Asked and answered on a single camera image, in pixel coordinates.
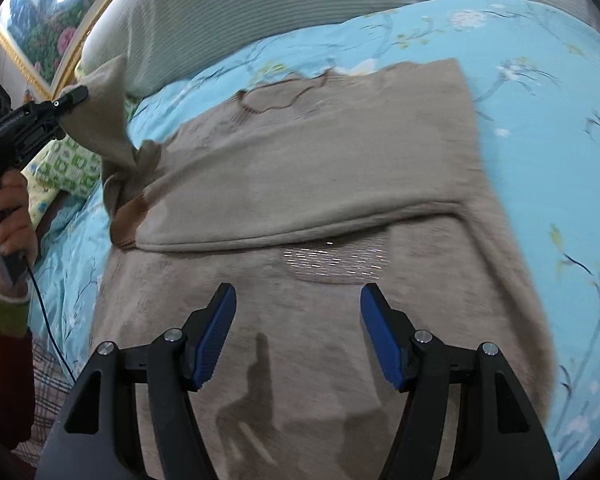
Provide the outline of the red sleeve forearm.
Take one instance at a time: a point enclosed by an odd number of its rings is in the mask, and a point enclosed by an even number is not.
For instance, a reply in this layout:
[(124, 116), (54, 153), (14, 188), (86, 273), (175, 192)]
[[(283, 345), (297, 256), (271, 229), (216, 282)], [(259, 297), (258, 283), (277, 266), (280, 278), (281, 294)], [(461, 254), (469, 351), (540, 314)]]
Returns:
[(29, 440), (34, 421), (32, 334), (28, 326), (30, 296), (0, 293), (0, 477), (17, 460), (10, 455)]

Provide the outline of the person's left hand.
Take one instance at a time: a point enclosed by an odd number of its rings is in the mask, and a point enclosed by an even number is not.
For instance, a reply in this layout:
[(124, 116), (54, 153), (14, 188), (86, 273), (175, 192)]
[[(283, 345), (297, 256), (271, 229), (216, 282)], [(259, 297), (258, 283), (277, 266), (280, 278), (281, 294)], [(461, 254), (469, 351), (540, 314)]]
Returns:
[(30, 266), (38, 255), (38, 238), (29, 216), (28, 182), (20, 171), (3, 174), (0, 184), (0, 294), (16, 299), (28, 293), (25, 278), (13, 281), (1, 269), (5, 256), (25, 255)]

